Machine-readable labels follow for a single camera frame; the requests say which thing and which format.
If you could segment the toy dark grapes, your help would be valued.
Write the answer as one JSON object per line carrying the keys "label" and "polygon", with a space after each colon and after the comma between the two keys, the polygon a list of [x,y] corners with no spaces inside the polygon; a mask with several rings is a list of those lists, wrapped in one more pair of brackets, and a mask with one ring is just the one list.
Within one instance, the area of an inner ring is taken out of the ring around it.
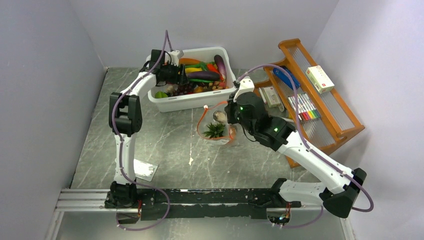
{"label": "toy dark grapes", "polygon": [[174,88],[174,91],[172,93],[173,96],[183,96],[183,95],[189,95],[194,93],[194,89],[196,88],[195,83],[188,83],[183,85],[177,85]]}

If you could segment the toy grey fish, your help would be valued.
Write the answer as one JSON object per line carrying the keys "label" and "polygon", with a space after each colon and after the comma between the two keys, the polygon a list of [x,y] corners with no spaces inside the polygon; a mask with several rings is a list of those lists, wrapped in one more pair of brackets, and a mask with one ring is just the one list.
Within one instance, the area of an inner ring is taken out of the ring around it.
{"label": "toy grey fish", "polygon": [[225,112],[217,110],[212,114],[212,118],[214,121],[216,121],[219,124],[227,124],[228,118]]}

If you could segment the toy pineapple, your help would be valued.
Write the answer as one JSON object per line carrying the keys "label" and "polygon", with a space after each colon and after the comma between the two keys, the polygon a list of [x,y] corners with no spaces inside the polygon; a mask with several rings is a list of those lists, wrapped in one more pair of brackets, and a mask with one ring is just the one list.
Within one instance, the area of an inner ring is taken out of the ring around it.
{"label": "toy pineapple", "polygon": [[229,124],[211,122],[201,134],[214,145],[229,145],[235,140],[236,133],[236,129]]}

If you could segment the clear zip top bag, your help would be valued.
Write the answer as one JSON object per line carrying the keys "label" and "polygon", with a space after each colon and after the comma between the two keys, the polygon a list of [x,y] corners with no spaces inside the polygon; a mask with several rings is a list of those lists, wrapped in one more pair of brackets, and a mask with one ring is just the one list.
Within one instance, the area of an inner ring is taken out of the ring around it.
{"label": "clear zip top bag", "polygon": [[196,126],[197,134],[202,139],[220,146],[230,146],[235,143],[237,128],[228,123],[225,112],[227,106],[227,101],[221,101],[213,106],[203,106],[203,113]]}

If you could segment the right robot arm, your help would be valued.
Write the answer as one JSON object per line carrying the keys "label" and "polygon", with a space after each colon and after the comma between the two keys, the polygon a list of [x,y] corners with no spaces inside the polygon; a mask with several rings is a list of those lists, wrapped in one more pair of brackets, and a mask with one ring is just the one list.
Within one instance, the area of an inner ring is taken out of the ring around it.
{"label": "right robot arm", "polygon": [[339,218],[347,218],[367,173],[351,169],[302,138],[299,131],[281,117],[271,116],[260,97],[253,92],[231,93],[224,108],[230,124],[240,124],[254,141],[295,160],[312,173],[319,182],[278,180],[270,193],[270,202],[282,207],[287,202],[303,202],[323,206]]}

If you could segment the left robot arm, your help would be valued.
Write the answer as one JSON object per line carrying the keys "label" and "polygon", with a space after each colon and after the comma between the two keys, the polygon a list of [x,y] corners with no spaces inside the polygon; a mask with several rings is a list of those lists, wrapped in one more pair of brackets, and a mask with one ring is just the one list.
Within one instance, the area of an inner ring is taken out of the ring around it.
{"label": "left robot arm", "polygon": [[115,174],[104,202],[106,209],[132,208],[140,203],[134,170],[135,142],[142,128],[141,99],[160,82],[186,84],[182,50],[154,49],[135,80],[109,96],[109,126],[116,146]]}

